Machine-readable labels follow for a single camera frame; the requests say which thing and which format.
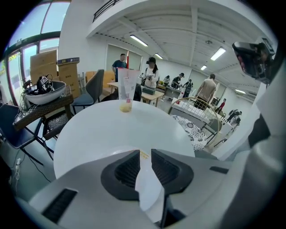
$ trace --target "clear plastic cup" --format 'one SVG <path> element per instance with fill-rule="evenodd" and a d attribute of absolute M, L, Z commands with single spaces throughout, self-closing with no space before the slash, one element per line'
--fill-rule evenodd
<path fill-rule="evenodd" d="M 118 68 L 118 93 L 121 101 L 119 109 L 122 112 L 130 112 L 132 110 L 132 101 L 139 74 L 140 71 L 137 70 Z"/>

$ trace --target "stacked cardboard boxes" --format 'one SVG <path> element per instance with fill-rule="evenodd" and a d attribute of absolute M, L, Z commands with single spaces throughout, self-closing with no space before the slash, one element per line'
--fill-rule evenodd
<path fill-rule="evenodd" d="M 79 57 L 58 60 L 59 80 L 65 82 L 67 85 L 70 85 L 71 93 L 74 98 L 80 96 L 76 66 L 79 61 Z"/>
<path fill-rule="evenodd" d="M 30 75 L 32 84 L 35 85 L 40 76 L 45 76 L 53 80 L 57 78 L 57 51 L 48 51 L 30 57 Z"/>

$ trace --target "yellow liquid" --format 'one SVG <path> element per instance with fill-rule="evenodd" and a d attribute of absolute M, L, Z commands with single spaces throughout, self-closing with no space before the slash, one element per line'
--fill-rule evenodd
<path fill-rule="evenodd" d="M 122 112 L 130 112 L 132 109 L 132 104 L 131 103 L 123 103 L 120 105 L 119 109 Z"/>

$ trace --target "ceiling light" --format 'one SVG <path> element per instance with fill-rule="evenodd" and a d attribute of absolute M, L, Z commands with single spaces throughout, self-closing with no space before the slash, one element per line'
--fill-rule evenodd
<path fill-rule="evenodd" d="M 206 65 L 202 66 L 201 70 L 205 70 L 206 69 Z"/>
<path fill-rule="evenodd" d="M 159 57 L 160 59 L 163 59 L 163 57 L 160 56 L 158 53 L 155 53 L 155 55 L 156 55 L 157 57 Z"/>
<path fill-rule="evenodd" d="M 219 50 L 211 57 L 212 60 L 216 60 L 219 58 L 222 54 L 224 54 L 226 50 L 222 47 L 219 48 Z"/>
<path fill-rule="evenodd" d="M 145 47 L 147 47 L 148 45 L 146 43 L 144 43 L 143 41 L 141 41 L 138 37 L 134 36 L 134 35 L 130 35 L 131 38 L 133 38 L 135 41 L 138 41 L 140 44 L 144 45 Z"/>
<path fill-rule="evenodd" d="M 237 92 L 240 92 L 240 93 L 242 93 L 242 94 L 246 94 L 244 91 L 240 91 L 240 90 L 238 90 L 238 89 L 235 89 Z"/>

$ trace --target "black and white blanket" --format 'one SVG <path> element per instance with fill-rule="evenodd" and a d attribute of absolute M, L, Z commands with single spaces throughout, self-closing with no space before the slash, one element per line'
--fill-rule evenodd
<path fill-rule="evenodd" d="M 207 137 L 205 133 L 191 121 L 181 116 L 172 115 L 172 117 L 184 128 L 185 132 L 188 134 L 194 151 L 203 150 L 207 144 Z"/>

